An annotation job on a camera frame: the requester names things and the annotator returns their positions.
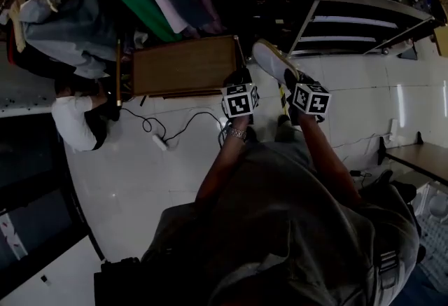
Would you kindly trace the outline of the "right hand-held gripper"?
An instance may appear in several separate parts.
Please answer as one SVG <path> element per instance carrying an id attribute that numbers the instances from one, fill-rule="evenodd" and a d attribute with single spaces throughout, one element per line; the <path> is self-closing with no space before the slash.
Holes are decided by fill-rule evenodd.
<path id="1" fill-rule="evenodd" d="M 296 69 L 286 68 L 283 72 L 286 86 L 295 86 L 286 99 L 289 107 L 303 114 L 313 116 L 318 123 L 325 120 L 332 95 L 322 85 L 299 83 L 300 75 Z"/>

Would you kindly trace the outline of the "white shoe with tan sole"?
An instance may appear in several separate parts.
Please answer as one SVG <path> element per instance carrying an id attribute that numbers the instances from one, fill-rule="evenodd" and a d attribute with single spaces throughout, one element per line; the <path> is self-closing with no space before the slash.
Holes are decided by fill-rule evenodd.
<path id="1" fill-rule="evenodd" d="M 281 84 L 285 85 L 284 70 L 296 69 L 274 45 L 265 39 L 259 39 L 253 44 L 252 54 L 259 67 Z"/>

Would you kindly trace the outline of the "brown wooden cabinet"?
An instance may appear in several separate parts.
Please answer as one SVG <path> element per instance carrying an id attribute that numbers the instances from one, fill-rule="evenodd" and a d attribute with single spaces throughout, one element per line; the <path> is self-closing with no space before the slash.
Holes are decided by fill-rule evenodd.
<path id="1" fill-rule="evenodd" d="M 237 35 L 144 48 L 131 56 L 129 92 L 121 85 L 117 61 L 115 103 L 122 106 L 125 95 L 165 99 L 219 95 L 226 78 L 245 65 Z"/>

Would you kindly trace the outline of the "metal shelf rack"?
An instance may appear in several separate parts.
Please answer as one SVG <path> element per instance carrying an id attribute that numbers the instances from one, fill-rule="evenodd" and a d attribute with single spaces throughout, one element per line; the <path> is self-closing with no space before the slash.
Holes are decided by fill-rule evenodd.
<path id="1" fill-rule="evenodd" d="M 232 23 L 291 55 L 384 53 L 448 23 L 440 0 L 232 0 Z"/>

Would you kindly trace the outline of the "person's right forearm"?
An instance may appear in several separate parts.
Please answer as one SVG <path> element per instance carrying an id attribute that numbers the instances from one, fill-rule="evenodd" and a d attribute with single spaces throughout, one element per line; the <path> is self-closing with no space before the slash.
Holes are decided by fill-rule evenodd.
<path id="1" fill-rule="evenodd" d="M 300 114 L 298 122 L 321 183 L 340 204 L 353 208 L 361 203 L 349 170 L 332 149 L 315 117 Z"/>

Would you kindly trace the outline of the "person's left forearm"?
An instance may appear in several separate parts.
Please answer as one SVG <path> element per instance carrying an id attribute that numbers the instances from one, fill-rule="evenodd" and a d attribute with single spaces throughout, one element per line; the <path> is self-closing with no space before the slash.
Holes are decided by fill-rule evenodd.
<path id="1" fill-rule="evenodd" d="M 235 118 L 231 127 L 246 131 L 248 126 L 249 118 L 242 116 Z M 206 209 L 220 197 L 237 167 L 244 146 L 245 142 L 241 139 L 226 136 L 222 148 L 197 192 L 195 206 L 198 209 Z"/>

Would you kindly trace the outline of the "silver wristwatch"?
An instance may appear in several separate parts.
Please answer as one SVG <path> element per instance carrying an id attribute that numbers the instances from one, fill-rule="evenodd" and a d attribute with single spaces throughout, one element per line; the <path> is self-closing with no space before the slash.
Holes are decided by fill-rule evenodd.
<path id="1" fill-rule="evenodd" d="M 228 127 L 226 129 L 226 136 L 227 137 L 235 137 L 235 138 L 241 139 L 242 141 L 245 141 L 246 140 L 246 131 L 239 130 L 239 129 L 233 128 L 233 127 Z"/>

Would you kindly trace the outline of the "person's trouser leg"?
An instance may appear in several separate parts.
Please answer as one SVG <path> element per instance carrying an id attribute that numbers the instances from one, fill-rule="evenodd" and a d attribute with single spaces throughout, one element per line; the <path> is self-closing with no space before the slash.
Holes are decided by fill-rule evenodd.
<path id="1" fill-rule="evenodd" d="M 282 151 L 294 155 L 297 158 L 311 159 L 303 133 L 289 120 L 285 120 L 277 126 L 274 141 Z"/>

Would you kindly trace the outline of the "purple hanging garment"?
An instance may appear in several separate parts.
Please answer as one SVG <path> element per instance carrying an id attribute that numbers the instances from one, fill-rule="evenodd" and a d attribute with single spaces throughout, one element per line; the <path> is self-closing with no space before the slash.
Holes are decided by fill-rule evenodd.
<path id="1" fill-rule="evenodd" d="M 211 17 L 211 21 L 201 26 L 201 30 L 208 34 L 222 34 L 225 31 L 225 27 L 221 22 L 221 18 L 215 9 L 212 0 L 200 0 L 203 7 Z"/>

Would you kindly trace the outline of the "black power adapter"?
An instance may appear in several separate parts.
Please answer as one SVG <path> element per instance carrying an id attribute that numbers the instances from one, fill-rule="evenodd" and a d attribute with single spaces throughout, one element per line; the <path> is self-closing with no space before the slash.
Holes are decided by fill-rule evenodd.
<path id="1" fill-rule="evenodd" d="M 364 183 L 372 176 L 371 173 L 360 170 L 350 170 L 349 173 L 358 189 L 364 188 Z"/>

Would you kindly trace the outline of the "green hanging garment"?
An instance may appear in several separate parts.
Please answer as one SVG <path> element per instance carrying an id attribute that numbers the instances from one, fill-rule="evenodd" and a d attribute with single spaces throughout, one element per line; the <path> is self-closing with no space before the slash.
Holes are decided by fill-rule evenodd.
<path id="1" fill-rule="evenodd" d="M 174 32 L 153 0 L 121 0 L 161 41 L 173 43 L 182 36 Z"/>

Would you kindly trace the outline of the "black object on floor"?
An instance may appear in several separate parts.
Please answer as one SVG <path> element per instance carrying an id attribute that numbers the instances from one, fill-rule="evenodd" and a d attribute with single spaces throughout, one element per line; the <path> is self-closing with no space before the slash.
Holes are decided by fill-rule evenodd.
<path id="1" fill-rule="evenodd" d="M 364 197 L 367 196 L 369 192 L 379 191 L 381 187 L 394 186 L 404 202 L 407 204 L 410 203 L 417 196 L 417 188 L 412 184 L 392 181 L 392 175 L 393 172 L 390 169 L 387 169 L 371 184 L 362 186 L 359 190 L 359 194 Z"/>

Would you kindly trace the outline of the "person's grey shirt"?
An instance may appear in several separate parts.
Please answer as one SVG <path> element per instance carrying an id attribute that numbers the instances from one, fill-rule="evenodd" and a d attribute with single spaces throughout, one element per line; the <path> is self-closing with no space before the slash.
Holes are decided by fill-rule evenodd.
<path id="1" fill-rule="evenodd" d="M 346 207 L 305 159 L 266 143 L 243 152 L 206 209 L 166 209 L 141 261 L 168 305 L 388 306 L 418 249 L 393 186 Z"/>

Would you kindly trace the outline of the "dark wooden table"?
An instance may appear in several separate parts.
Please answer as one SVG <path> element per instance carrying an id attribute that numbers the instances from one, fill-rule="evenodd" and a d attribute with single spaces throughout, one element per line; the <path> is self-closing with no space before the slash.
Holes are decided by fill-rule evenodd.
<path id="1" fill-rule="evenodd" d="M 424 142 L 420 132 L 416 135 L 414 144 L 392 148 L 387 148 L 380 137 L 377 164 L 388 158 L 448 188 L 448 148 Z"/>

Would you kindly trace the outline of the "white plastic crate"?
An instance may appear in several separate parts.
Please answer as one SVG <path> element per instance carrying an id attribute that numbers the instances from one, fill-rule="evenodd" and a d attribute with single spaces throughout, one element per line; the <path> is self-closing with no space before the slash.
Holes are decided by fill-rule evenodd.
<path id="1" fill-rule="evenodd" d="M 417 189 L 412 201 L 426 254 L 420 268 L 441 293 L 448 293 L 448 194 L 435 183 Z"/>

